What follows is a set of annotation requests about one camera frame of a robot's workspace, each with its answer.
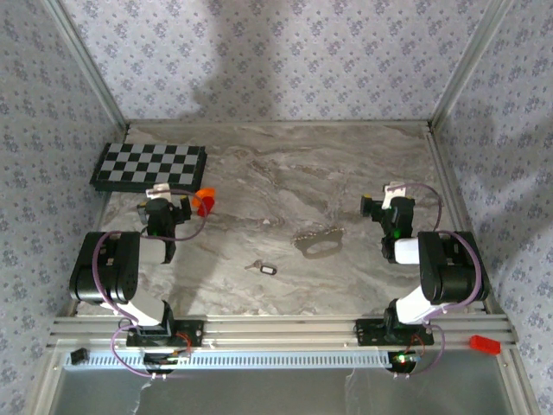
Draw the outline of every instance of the white cable tray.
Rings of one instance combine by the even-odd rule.
[[[144,369],[139,352],[121,352],[124,362]],[[384,351],[352,352],[217,352],[195,353],[190,359],[179,359],[176,365],[162,366],[171,369],[304,369],[304,368],[362,368],[391,367]],[[71,364],[65,359],[67,370],[123,368],[109,352],[92,352],[88,361]]]

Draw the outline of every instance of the floral wallpaper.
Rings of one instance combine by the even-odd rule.
[[[517,1],[439,133],[542,412],[553,414],[553,4]]]
[[[21,413],[121,138],[38,0],[0,2],[0,413]]]
[[[127,118],[429,119],[487,0],[65,0]]]

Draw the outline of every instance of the checkered board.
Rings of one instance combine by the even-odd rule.
[[[107,144],[90,183],[105,192],[142,193],[156,183],[200,189],[206,148],[167,144]]]

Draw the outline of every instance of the red object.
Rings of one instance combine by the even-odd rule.
[[[198,196],[200,199],[203,199],[204,197],[212,197],[215,200],[215,189],[201,188],[196,192],[196,196]],[[192,206],[194,206],[195,208],[199,208],[201,206],[201,203],[198,200],[198,197],[192,198]]]
[[[204,202],[204,205],[206,205],[206,209],[207,209],[207,213],[204,212],[204,207],[203,205],[200,205],[200,208],[198,209],[198,215],[201,216],[202,218],[204,216],[208,216],[209,213],[211,212],[211,209],[213,207],[213,205],[215,204],[215,200],[214,198],[212,197],[209,197],[209,196],[206,196],[206,197],[202,197],[201,198]]]
[[[501,353],[501,343],[496,342],[495,340],[488,339],[487,337],[482,337],[481,335],[473,335],[470,338],[470,347],[474,350],[479,350],[480,352],[488,354],[500,354]]]

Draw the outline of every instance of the marble surface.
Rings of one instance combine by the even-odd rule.
[[[177,316],[380,314],[419,283],[418,266],[382,257],[380,225],[360,216],[359,201],[365,193],[381,199],[390,181],[425,182],[441,192],[420,127],[137,125],[127,142],[207,147],[202,186],[217,195],[204,231],[177,244],[171,264],[140,266],[140,284]],[[432,229],[434,196],[418,189],[408,195],[416,199],[415,232]],[[141,230],[136,204],[144,199],[113,194],[103,229]],[[199,223],[194,216],[177,236]],[[445,209],[441,228],[451,228]],[[341,249],[304,257],[298,240],[314,234],[330,234]],[[246,271],[257,259],[277,274]],[[105,310],[81,304],[78,312]]]

